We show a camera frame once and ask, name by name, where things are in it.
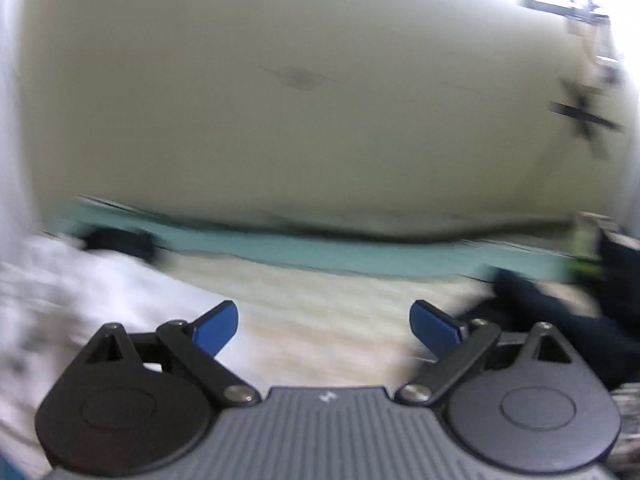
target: circular cover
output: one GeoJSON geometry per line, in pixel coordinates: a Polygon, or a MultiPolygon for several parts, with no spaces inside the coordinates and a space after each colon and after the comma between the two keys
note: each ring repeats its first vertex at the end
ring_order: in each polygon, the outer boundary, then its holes
{"type": "Polygon", "coordinates": [[[81,380],[63,376],[38,410],[36,432],[53,465],[95,476],[140,473],[203,435],[210,407],[196,386],[150,370],[105,373],[108,366],[83,371],[81,380]]]}
{"type": "Polygon", "coordinates": [[[526,473],[559,473],[599,459],[620,415],[589,370],[532,363],[463,383],[449,402],[451,429],[473,452],[526,473]]]}

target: white logo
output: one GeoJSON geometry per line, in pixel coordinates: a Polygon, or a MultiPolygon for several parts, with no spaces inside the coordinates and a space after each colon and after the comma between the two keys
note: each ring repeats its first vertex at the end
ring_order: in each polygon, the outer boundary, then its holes
{"type": "Polygon", "coordinates": [[[332,400],[337,399],[338,396],[336,394],[334,394],[333,392],[325,392],[324,394],[322,394],[321,396],[318,397],[318,399],[322,400],[322,402],[326,402],[327,404],[329,402],[331,402],[332,400]]]}

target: ribbed gray panel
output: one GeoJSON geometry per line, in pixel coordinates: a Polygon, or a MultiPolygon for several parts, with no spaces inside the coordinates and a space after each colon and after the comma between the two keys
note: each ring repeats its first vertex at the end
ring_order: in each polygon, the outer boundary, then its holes
{"type": "MultiPolygon", "coordinates": [[[[423,408],[382,388],[273,388],[265,402],[227,410],[191,453],[139,480],[523,479],[460,450],[423,408]]],[[[600,466],[545,479],[611,480],[600,466]]],[[[47,480],[88,480],[63,470],[47,480]]]]}

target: white cloth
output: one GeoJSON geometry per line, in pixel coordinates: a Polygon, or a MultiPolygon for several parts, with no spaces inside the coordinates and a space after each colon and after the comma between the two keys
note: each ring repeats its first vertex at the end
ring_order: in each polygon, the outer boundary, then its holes
{"type": "Polygon", "coordinates": [[[33,415],[79,348],[105,322],[149,332],[192,320],[221,301],[141,260],[84,252],[72,238],[28,238],[18,265],[0,271],[0,449],[25,474],[48,469],[33,415]]]}

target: screw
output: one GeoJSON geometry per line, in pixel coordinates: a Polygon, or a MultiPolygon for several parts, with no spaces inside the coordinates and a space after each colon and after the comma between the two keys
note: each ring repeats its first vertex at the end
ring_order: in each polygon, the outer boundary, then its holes
{"type": "Polygon", "coordinates": [[[431,390],[421,384],[405,384],[400,388],[400,396],[411,403],[426,402],[431,397],[431,390]]]}
{"type": "Polygon", "coordinates": [[[245,384],[227,386],[224,394],[228,400],[238,404],[246,404],[258,397],[258,392],[256,392],[251,386],[247,386],[245,384]]]}

